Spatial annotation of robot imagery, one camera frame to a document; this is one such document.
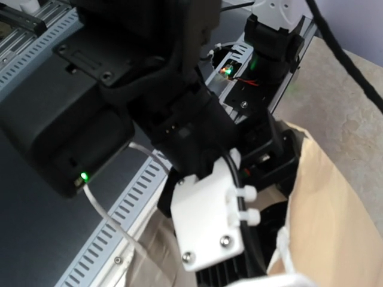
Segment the brown paper bag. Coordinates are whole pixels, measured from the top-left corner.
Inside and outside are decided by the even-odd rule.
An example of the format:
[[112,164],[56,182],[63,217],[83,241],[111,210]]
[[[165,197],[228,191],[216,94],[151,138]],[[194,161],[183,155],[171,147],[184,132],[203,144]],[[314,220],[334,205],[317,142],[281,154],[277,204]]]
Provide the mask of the brown paper bag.
[[[365,206],[309,132],[293,131],[302,143],[283,228],[296,273],[316,286],[381,286],[382,236]],[[150,267],[136,255],[126,286],[196,286],[175,255],[175,237],[155,213],[143,233],[159,262]]]

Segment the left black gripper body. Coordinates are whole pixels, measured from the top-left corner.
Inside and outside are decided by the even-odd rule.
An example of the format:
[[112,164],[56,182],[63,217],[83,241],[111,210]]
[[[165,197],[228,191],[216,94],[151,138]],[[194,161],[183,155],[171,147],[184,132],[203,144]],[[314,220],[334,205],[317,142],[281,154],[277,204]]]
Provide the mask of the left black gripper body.
[[238,186],[290,182],[299,152],[257,102],[236,124],[197,66],[220,21],[220,1],[72,1],[83,27],[1,101],[1,130],[59,194],[75,196],[140,127],[172,169],[158,207],[171,214],[176,184],[229,169]]

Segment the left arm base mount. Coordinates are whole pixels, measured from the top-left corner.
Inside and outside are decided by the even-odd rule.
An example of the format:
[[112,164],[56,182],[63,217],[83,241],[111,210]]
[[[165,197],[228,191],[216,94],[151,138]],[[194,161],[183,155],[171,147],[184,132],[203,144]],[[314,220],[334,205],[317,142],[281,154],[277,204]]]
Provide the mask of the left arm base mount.
[[301,18],[292,31],[275,30],[249,16],[242,39],[213,62],[207,86],[233,119],[249,117],[262,106],[269,108],[283,94],[300,63],[304,21]]

